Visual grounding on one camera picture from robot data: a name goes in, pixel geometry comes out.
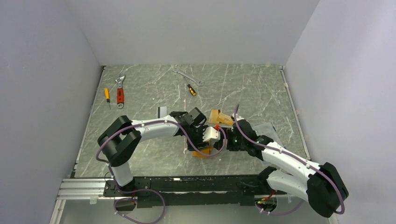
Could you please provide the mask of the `orange leather card holder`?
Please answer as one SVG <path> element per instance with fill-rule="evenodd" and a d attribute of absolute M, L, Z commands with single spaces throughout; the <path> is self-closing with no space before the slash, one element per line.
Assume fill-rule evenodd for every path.
<path fill-rule="evenodd" d="M 213 146 L 208 142 L 200 143 L 196 145 L 196 148 L 199 150 L 199 152 L 193 150 L 192 156 L 197 158 L 208 158 L 208 155 L 211 155 L 213 151 Z"/>

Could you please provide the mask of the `white striped credit card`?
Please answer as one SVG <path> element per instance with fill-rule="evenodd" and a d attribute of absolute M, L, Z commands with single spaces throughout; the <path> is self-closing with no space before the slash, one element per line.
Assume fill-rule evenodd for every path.
<path fill-rule="evenodd" d="M 165 117 L 167 115 L 168 115 L 168 113 L 167 113 L 167 107 L 166 106 L 159 106 L 157 108 L 157 118 L 158 119 L 163 118 L 163 117 Z"/>

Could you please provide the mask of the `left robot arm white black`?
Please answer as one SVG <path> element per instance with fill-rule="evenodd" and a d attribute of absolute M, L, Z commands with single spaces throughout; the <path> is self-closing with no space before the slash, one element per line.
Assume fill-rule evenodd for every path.
<path fill-rule="evenodd" d="M 150 120 L 119 116 L 97 140 L 115 177 L 116 190 L 122 196 L 128 196 L 134 190 L 134 177 L 128 161 L 139 143 L 160 137 L 185 136 L 197 147 L 203 142 L 206 121 L 206 116 L 196 107 L 190 112 L 173 111 L 165 117 Z"/>

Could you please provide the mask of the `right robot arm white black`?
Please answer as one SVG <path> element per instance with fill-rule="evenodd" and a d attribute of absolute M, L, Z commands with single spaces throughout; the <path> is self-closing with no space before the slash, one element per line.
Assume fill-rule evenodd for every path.
<path fill-rule="evenodd" d="M 345 212 L 349 192 L 337 169 L 329 162 L 319 164 L 287 150 L 271 137 L 258 135 L 240 119 L 226 130 L 227 149 L 245 151 L 271 165 L 257 175 L 260 192 L 281 191 L 307 202 L 323 217 Z"/>

